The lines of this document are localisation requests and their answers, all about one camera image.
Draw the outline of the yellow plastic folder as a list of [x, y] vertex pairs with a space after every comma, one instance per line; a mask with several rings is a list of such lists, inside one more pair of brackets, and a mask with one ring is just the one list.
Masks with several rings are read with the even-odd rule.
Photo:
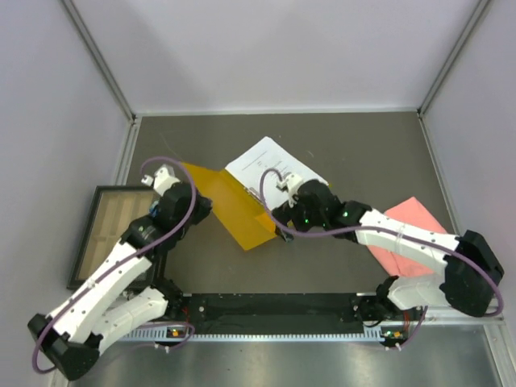
[[277, 237], [264, 207], [229, 172], [184, 163], [200, 193], [213, 202], [213, 212], [239, 246], [251, 250]]

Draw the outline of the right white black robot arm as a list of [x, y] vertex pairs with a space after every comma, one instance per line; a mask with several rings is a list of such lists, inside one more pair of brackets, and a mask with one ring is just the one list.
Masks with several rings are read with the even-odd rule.
[[342, 202], [321, 181], [283, 181], [288, 198], [268, 214], [286, 239], [331, 235], [368, 248], [381, 248], [430, 269], [423, 276], [389, 277], [377, 288], [376, 307], [387, 319], [416, 306], [447, 305], [475, 318], [504, 309], [499, 289], [504, 277], [486, 238], [430, 231], [391, 218], [362, 202]]

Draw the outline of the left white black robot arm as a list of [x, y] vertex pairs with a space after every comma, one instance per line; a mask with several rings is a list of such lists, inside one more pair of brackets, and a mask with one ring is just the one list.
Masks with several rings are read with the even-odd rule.
[[27, 328], [43, 353], [69, 381], [87, 374], [114, 342], [156, 318], [177, 318], [183, 293], [159, 278], [120, 306], [118, 296], [139, 275], [165, 260], [169, 251], [212, 210], [212, 201], [191, 184], [175, 180], [158, 189], [148, 214], [133, 220], [96, 271], [76, 293], [49, 314], [35, 314]]

